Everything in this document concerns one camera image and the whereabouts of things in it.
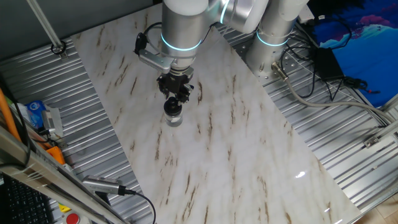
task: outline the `blue led ring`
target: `blue led ring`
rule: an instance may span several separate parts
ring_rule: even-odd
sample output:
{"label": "blue led ring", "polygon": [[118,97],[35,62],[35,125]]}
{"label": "blue led ring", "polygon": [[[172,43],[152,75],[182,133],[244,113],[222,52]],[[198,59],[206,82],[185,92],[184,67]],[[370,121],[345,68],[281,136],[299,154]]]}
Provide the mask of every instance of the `blue led ring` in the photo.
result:
{"label": "blue led ring", "polygon": [[268,45],[268,46],[271,46],[271,47],[278,47],[278,46],[282,46],[282,45],[284,45],[284,44],[286,44],[287,43],[287,41],[289,40],[289,39],[287,39],[285,42],[283,42],[283,43],[281,43],[281,44],[268,44],[267,42],[265,42],[265,41],[263,41],[263,40],[261,40],[261,38],[260,38],[260,36],[259,36],[259,32],[257,31],[257,37],[259,38],[259,40],[263,43],[263,44],[266,44],[266,45]]}
{"label": "blue led ring", "polygon": [[200,43],[201,43],[201,40],[199,40],[199,43],[196,44],[196,45],[193,46],[193,47],[190,47],[190,48],[188,48],[188,49],[180,49],[180,48],[178,48],[178,47],[173,47],[173,46],[171,46],[169,43],[167,43],[166,40],[165,40],[164,37],[163,37],[163,34],[160,34],[160,36],[162,37],[163,42],[164,42],[168,47],[170,47],[171,49],[174,49],[174,50],[179,50],[179,51],[189,51],[189,50],[193,50],[193,49],[197,48],[197,47],[200,45]]}
{"label": "blue led ring", "polygon": [[223,11],[221,12],[221,17],[220,17],[220,23],[221,23],[221,24],[223,23],[225,11],[226,11],[226,8],[227,8],[228,4],[229,4],[229,0],[225,3],[224,8],[223,8]]}

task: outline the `cable connector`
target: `cable connector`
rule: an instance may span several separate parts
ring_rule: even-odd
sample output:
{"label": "cable connector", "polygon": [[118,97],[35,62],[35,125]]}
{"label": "cable connector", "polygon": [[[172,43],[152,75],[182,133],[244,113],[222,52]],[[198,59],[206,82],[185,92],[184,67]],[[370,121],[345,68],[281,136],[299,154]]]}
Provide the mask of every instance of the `cable connector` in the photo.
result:
{"label": "cable connector", "polygon": [[274,72],[278,73],[278,75],[281,77],[283,81],[286,81],[289,77],[286,75],[286,73],[281,69],[281,67],[278,65],[278,63],[274,62],[271,65],[271,69],[273,69]]}

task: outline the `marble table surface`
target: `marble table surface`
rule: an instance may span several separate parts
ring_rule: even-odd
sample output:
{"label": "marble table surface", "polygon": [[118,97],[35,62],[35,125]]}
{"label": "marble table surface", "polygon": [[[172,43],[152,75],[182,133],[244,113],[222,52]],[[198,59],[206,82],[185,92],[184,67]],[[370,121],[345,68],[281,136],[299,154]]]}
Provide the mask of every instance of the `marble table surface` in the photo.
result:
{"label": "marble table surface", "polygon": [[360,212],[212,29],[183,123],[164,121],[155,69],[134,54],[156,5],[72,36],[157,223],[349,223]]}

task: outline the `keyboard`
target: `keyboard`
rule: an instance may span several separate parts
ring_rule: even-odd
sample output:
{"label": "keyboard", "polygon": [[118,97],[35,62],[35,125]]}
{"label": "keyboard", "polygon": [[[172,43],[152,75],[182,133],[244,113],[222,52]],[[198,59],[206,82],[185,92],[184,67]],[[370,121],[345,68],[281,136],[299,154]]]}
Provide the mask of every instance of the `keyboard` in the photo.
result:
{"label": "keyboard", "polygon": [[53,222],[49,198],[16,179],[3,175],[8,214],[14,224],[49,224]]}

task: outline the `silver cylinder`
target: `silver cylinder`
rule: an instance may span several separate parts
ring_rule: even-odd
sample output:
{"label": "silver cylinder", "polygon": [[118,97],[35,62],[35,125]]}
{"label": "silver cylinder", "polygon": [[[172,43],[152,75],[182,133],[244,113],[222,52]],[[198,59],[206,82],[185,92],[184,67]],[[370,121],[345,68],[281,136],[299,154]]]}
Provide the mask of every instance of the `silver cylinder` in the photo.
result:
{"label": "silver cylinder", "polygon": [[257,76],[272,73],[271,65],[278,61],[291,33],[295,20],[284,20],[279,14],[280,0],[271,0],[264,13],[252,46],[246,54],[246,63]]}
{"label": "silver cylinder", "polygon": [[172,68],[184,69],[192,64],[207,27],[204,13],[203,11],[195,16],[184,16],[163,4],[162,52],[176,58]]}

